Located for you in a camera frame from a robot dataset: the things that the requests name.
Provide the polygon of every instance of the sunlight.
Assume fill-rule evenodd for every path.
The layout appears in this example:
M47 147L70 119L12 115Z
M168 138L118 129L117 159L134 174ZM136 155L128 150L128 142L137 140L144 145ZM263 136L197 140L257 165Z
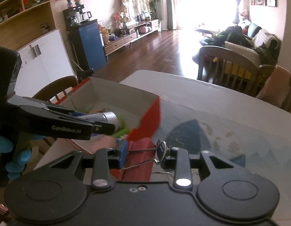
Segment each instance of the sunlight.
M199 43L202 35L193 30L180 30L179 33L181 72L184 77L196 80L198 78L199 66L192 60L192 57L202 47Z
M223 30L232 23L235 8L235 0L181 0L177 10L179 25L188 28L205 23Z

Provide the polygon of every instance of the wooden chair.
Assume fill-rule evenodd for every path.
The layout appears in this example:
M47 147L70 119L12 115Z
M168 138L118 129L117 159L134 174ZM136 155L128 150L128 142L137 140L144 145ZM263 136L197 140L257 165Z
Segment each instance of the wooden chair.
M256 94L259 93L261 88L265 85L266 80L271 76L272 72L274 71L275 66L273 65L268 65L268 64L263 64L259 66L258 69L258 74L257 74L257 79L256 79L256 85L257 85L257 91ZM291 89L284 100L281 109L291 112Z
M59 101L60 100L60 98L58 97L59 93L63 92L65 96L68 96L66 89L70 87L74 88L77 85L78 85L77 80L74 76L66 76L44 87L37 94L35 94L33 98L51 103L50 100L55 97ZM44 155L55 141L56 138L45 137L42 140L38 141L31 140L30 142L32 144L37 144L39 147L39 153L41 155Z
M65 96L67 96L66 89L77 86L77 80L74 76L66 76L61 79L58 79L43 89L41 89L38 93L36 93L33 98L50 102L52 98L56 98L57 101L60 100L58 94L63 92Z
M198 80L251 95L258 67L244 56L217 46L199 51Z

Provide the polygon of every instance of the white cabinet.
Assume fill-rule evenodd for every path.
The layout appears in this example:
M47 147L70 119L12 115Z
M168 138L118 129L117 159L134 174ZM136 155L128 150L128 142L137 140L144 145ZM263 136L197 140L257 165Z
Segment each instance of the white cabinet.
M15 92L19 96L32 97L47 86L50 80L41 59L34 55L31 45L18 52L21 55L22 66L15 84Z
M59 30L54 30L18 51L22 66L15 85L19 96L33 97L43 87L73 71Z
M41 37L32 45L43 62L50 82L73 75L59 30Z

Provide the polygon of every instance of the flower vase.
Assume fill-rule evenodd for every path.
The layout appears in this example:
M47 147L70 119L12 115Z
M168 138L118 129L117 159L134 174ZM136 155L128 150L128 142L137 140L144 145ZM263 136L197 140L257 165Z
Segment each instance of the flower vase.
M67 1L67 7L73 7L73 4L72 4L71 0Z

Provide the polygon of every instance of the cabinet handle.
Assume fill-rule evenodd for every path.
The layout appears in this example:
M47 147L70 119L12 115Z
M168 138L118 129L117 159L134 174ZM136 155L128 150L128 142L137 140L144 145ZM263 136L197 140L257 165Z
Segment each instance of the cabinet handle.
M40 50L39 44L37 44L37 45L35 46L35 48L36 48L36 50L37 50L37 55L38 55L38 56L41 55L42 53L41 53L41 50Z
M35 52L35 49L33 46L29 45L30 49L32 49L32 59L35 59L37 57L37 53Z

